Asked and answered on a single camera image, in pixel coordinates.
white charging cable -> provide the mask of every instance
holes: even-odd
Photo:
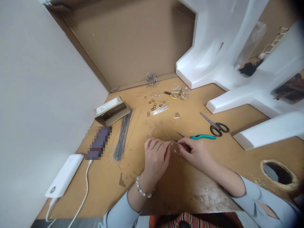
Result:
[[[93,160],[90,160],[90,161],[89,161],[89,165],[88,165],[88,168],[86,169],[86,173],[85,173],[85,181],[86,181],[86,193],[85,193],[85,198],[83,199],[82,204],[80,205],[80,208],[78,209],[78,211],[77,211],[75,217],[74,217],[73,220],[71,221],[71,223],[70,223],[70,225],[69,225],[68,228],[70,228],[71,225],[73,224],[74,220],[76,219],[77,215],[79,214],[79,212],[80,212],[80,210],[81,210],[81,208],[82,208],[82,205],[83,205],[83,203],[85,202],[86,197],[87,197],[87,195],[88,195],[88,192],[89,192],[88,171],[89,171],[89,167],[90,167],[90,165],[92,164],[92,162],[93,162]],[[49,208],[48,208],[48,210],[47,210],[47,215],[46,215],[45,221],[46,221],[46,222],[52,222],[52,223],[48,226],[48,228],[50,228],[51,225],[56,221],[56,219],[53,219],[53,220],[49,220],[49,219],[48,219],[48,215],[49,215],[49,213],[50,213],[50,210],[51,210],[52,206],[54,205],[54,203],[56,202],[56,200],[57,200],[57,198],[52,198],[52,200],[51,200],[51,202],[50,202],[50,206],[49,206]]]
[[[52,222],[49,226],[48,226],[48,228],[56,221],[56,219],[52,219],[52,220],[49,220],[48,219],[48,215],[49,215],[49,213],[50,213],[50,211],[51,211],[51,208],[53,207],[53,205],[54,205],[54,203],[56,202],[56,200],[57,200],[57,198],[52,198],[52,200],[51,200],[51,202],[50,202],[50,205],[49,205],[49,207],[48,207],[48,210],[47,210],[47,215],[46,215],[46,217],[45,217],[45,221],[46,222]]]
[[[89,171],[89,167],[90,167],[90,165],[92,164],[92,162],[93,162],[93,160],[90,160],[90,161],[89,161],[89,165],[88,165],[88,168],[86,169],[86,173],[85,173],[85,181],[86,181],[86,193],[85,193],[85,197],[84,197],[84,199],[83,199],[83,201],[82,201],[82,204],[80,205],[80,207],[79,207],[79,209],[78,209],[78,211],[77,211],[75,217],[73,218],[73,220],[71,221],[70,225],[68,226],[68,228],[71,227],[72,223],[73,223],[74,220],[76,219],[76,217],[77,217],[77,215],[79,214],[79,212],[80,212],[80,210],[81,210],[81,208],[82,208],[82,205],[83,205],[83,203],[85,202],[86,197],[87,197],[87,195],[88,195],[88,192],[89,192],[88,171]]]

wooden table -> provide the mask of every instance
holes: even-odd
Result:
[[[80,218],[99,217],[113,206],[126,190],[134,184],[134,179],[144,170],[144,142],[148,137],[166,140],[180,139],[176,132],[192,136],[211,134],[210,124],[201,115],[203,112],[214,122],[229,126],[230,132],[216,140],[204,139],[213,158],[245,178],[259,184],[274,194],[291,201],[299,192],[286,191],[273,184],[261,171],[259,163],[263,159],[272,158],[294,172],[299,182],[303,181],[304,142],[292,137],[260,148],[244,151],[233,139],[233,135],[246,128],[268,120],[264,114],[250,105],[243,105],[231,110],[212,114],[206,108],[209,100],[224,93],[215,84],[193,89],[188,101],[173,100],[163,91],[171,91],[174,85],[185,87],[178,78],[161,81],[155,87],[140,86],[109,94],[107,101],[121,96],[130,108],[134,108],[134,116],[128,131],[124,158],[120,162],[112,160],[115,150],[120,122],[113,124],[112,135],[108,141],[104,156],[94,161],[89,169],[89,194],[78,215]],[[160,104],[168,105],[169,109],[155,116],[147,117],[153,105],[150,93],[160,91],[156,99]],[[97,128],[94,122],[76,153],[86,153],[94,140]],[[51,218],[73,218],[86,192],[85,172],[88,161],[83,160],[66,193],[55,204]],[[44,219],[49,200],[45,204],[38,219]],[[233,212],[240,208],[214,181],[192,167],[181,156],[172,152],[169,167],[158,183],[158,189],[152,199],[147,200],[143,215]]]

label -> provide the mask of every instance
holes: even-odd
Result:
[[[117,104],[118,104],[118,100],[117,100],[117,98],[115,98],[115,99],[113,99],[113,100],[111,100],[111,101],[103,104],[102,106],[99,106],[96,109],[96,115],[102,113],[104,110],[107,110],[107,109],[109,109],[109,108],[111,108],[111,107],[113,107],[113,106],[115,106]]]

white wall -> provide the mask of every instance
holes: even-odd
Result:
[[[30,227],[108,92],[38,0],[0,1],[0,227]]]

scissors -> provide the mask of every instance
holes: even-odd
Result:
[[[216,137],[211,136],[211,135],[197,135],[197,136],[191,136],[190,139],[194,139],[194,140],[198,140],[201,138],[207,138],[207,139],[216,139]]]
[[[212,134],[214,134],[215,136],[217,137],[221,137],[223,136],[223,133],[222,132],[225,132],[225,133],[228,133],[230,131],[229,127],[227,127],[225,124],[223,123],[214,123],[211,119],[209,119],[207,116],[205,116],[203,113],[200,112],[200,114],[206,119],[209,121],[209,123],[211,124],[210,126],[210,131]]]

